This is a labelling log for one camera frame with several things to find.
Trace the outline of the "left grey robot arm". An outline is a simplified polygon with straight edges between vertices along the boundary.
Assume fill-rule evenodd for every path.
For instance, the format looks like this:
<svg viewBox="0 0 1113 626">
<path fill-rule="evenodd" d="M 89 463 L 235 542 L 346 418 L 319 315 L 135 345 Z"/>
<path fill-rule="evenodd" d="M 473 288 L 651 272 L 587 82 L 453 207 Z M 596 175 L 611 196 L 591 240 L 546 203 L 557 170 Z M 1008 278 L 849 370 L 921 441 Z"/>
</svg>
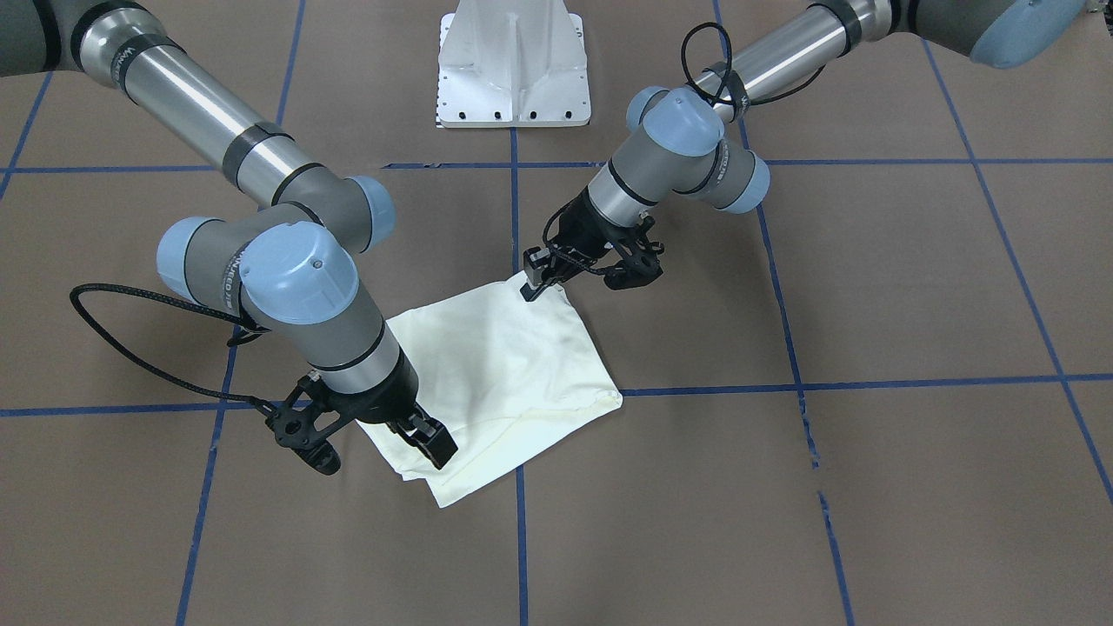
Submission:
<svg viewBox="0 0 1113 626">
<path fill-rule="evenodd" d="M 651 211 L 670 195 L 743 214 L 764 200 L 767 163 L 728 138 L 752 108 L 811 84 L 828 63 L 867 41 L 910 33 L 974 63 L 1009 69 L 1035 58 L 1083 10 L 1081 1 L 811 1 L 754 45 L 672 89 L 651 86 L 628 104 L 628 138 L 523 253 L 521 296 L 536 301 L 577 275 L 610 290 L 642 288 L 663 274 L 663 246 L 649 237 Z"/>
</svg>

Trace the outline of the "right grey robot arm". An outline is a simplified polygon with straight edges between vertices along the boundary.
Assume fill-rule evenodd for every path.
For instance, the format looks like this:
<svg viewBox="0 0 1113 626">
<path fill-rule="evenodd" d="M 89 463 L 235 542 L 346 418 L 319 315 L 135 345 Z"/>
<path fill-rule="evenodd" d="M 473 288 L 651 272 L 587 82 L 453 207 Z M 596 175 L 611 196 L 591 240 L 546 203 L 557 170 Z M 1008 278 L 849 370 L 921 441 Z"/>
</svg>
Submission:
<svg viewBox="0 0 1113 626">
<path fill-rule="evenodd" d="M 394 229 L 390 192 L 311 158 L 135 1 L 4 1 L 3 76 L 53 70 L 124 92 L 259 206 L 239 221 L 179 221 L 162 234 L 157 270 L 171 306 L 240 327 L 232 345 L 274 331 L 307 361 L 311 372 L 282 402 L 240 397 L 276 443 L 335 473 L 329 437 L 358 421 L 445 467 L 456 441 L 418 404 L 417 373 L 353 260 Z"/>
</svg>

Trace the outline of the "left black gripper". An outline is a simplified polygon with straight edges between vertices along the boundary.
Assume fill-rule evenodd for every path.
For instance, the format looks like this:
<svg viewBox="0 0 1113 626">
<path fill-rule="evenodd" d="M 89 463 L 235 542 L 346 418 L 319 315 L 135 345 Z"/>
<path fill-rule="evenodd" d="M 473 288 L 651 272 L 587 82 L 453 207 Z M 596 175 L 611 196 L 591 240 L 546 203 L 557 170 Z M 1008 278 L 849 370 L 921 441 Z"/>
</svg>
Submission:
<svg viewBox="0 0 1113 626">
<path fill-rule="evenodd" d="M 663 274 L 658 257 L 663 245 L 647 237 L 653 226 L 651 216 L 637 218 L 630 227 L 615 226 L 580 194 L 549 218 L 543 245 L 523 253 L 526 281 L 521 296 L 532 303 L 546 288 L 582 272 L 603 277 L 610 290 L 642 288 Z"/>
</svg>

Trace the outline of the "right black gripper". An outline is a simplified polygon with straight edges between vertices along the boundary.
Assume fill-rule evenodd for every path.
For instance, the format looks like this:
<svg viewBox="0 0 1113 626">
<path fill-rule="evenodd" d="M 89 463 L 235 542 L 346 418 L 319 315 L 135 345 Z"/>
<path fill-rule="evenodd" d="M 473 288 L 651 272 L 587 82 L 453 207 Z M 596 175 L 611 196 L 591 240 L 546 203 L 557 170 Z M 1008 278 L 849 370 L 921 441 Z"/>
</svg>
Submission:
<svg viewBox="0 0 1113 626">
<path fill-rule="evenodd" d="M 430 463 L 442 470 L 457 454 L 456 440 L 449 428 L 429 415 L 417 403 L 420 379 L 407 356 L 377 387 L 342 395 L 331 390 L 323 376 L 302 376 L 290 395 L 278 407 L 265 402 L 265 424 L 276 443 L 293 450 L 304 463 L 329 476 L 339 471 L 339 454 L 329 444 L 329 436 L 351 421 L 385 424 L 410 447 L 417 449 Z"/>
</svg>

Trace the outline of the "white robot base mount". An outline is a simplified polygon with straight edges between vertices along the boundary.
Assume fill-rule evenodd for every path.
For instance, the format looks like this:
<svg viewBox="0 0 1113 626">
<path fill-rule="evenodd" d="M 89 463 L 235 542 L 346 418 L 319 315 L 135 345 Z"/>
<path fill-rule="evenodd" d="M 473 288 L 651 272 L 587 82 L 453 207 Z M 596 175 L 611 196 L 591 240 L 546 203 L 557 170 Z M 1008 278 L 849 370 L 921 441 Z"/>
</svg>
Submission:
<svg viewBox="0 0 1113 626">
<path fill-rule="evenodd" d="M 563 1 L 461 1 L 440 19 L 435 123 L 579 127 L 592 108 L 583 21 Z"/>
</svg>

